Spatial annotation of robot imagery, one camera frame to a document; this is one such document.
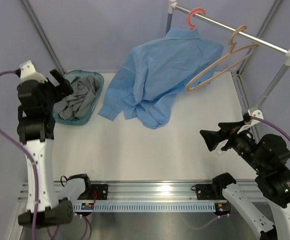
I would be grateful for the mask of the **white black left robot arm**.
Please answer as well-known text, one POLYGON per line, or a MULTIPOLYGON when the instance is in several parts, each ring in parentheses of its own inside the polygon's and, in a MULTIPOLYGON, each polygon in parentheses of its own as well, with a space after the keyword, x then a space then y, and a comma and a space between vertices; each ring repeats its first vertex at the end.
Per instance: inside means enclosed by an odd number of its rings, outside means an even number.
POLYGON ((56 69, 50 71, 58 85, 25 65, 17 70, 18 126, 20 147, 27 164, 28 195, 25 212, 18 224, 32 230, 69 224, 74 202, 88 199, 93 192, 86 174, 72 175, 65 187, 56 192, 53 178, 54 104, 71 95, 73 89, 56 69))

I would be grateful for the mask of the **grey shirt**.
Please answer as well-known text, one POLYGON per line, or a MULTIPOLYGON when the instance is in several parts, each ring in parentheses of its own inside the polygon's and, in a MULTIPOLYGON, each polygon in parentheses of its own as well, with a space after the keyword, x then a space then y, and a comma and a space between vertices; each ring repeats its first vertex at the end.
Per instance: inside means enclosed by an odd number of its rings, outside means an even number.
POLYGON ((90 74, 76 76, 70 85, 73 94, 54 105, 53 116, 65 121, 81 120, 88 114, 100 88, 100 82, 90 74))

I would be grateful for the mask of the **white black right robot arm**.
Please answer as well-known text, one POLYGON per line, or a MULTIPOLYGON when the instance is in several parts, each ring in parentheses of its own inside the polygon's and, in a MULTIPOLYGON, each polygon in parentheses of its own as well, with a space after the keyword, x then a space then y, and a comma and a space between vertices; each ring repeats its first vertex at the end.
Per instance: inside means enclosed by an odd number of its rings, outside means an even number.
POLYGON ((258 240, 290 240, 290 169, 286 162, 290 151, 286 141, 290 137, 273 123, 251 117, 280 132, 266 134, 256 142, 246 121, 220 122, 218 131, 200 130, 209 151, 225 142, 221 151, 234 150, 255 172, 255 182, 272 211, 274 222, 246 199, 237 181, 228 172, 215 176, 208 188, 215 198, 230 202, 243 217, 258 240))

